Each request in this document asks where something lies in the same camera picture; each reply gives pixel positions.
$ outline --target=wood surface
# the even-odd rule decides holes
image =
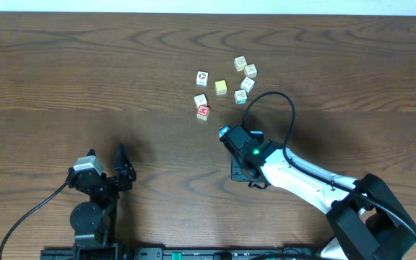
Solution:
[[[0,242],[88,149],[110,173],[120,142],[138,179],[119,203],[118,236],[131,245],[327,242],[325,216],[297,196],[230,180],[217,132],[246,107],[233,96],[242,55],[258,69],[249,100],[271,90],[294,100],[295,153],[376,174],[416,222],[416,17],[0,13]],[[197,71],[208,87],[195,85]],[[228,94],[217,97],[220,79]],[[289,122],[285,100],[268,97],[247,126],[282,140]],[[70,247],[69,215],[83,201],[62,191],[19,226],[4,258]]]

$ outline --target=wood grain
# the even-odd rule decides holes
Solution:
[[[295,101],[297,154],[380,176],[416,221],[416,17],[0,13],[0,242],[89,148],[109,173],[123,142],[138,171],[120,201],[126,242],[325,243],[332,231],[317,209],[230,180],[217,131],[245,108],[233,101],[240,55],[259,70],[248,99],[278,90]],[[208,87],[195,85],[198,70]],[[215,94],[219,79],[226,96]],[[193,102],[203,92],[207,122]],[[268,97],[247,124],[282,139],[289,120],[284,100]],[[63,191],[23,222],[4,258],[71,246],[69,214],[85,200]]]

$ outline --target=wooden table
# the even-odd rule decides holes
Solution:
[[[259,71],[249,100],[270,90],[294,100],[295,153],[380,176],[416,222],[416,17],[0,13],[0,242],[89,148],[110,173],[123,142],[138,172],[119,204],[127,243],[323,245],[332,230],[317,209],[230,180],[217,132],[246,107],[233,97],[242,55]],[[207,87],[195,85],[198,70]],[[229,92],[217,97],[220,79]],[[285,100],[268,97],[247,125],[282,140],[289,122]],[[86,200],[64,190],[19,226],[4,258],[71,246],[69,215]]]

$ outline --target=white background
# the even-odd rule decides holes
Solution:
[[[0,11],[416,15],[416,0],[0,0]]]

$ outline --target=yellow cube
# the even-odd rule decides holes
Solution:
[[[220,80],[215,82],[216,86],[216,95],[224,95],[228,92],[228,86],[225,83],[225,80]]]

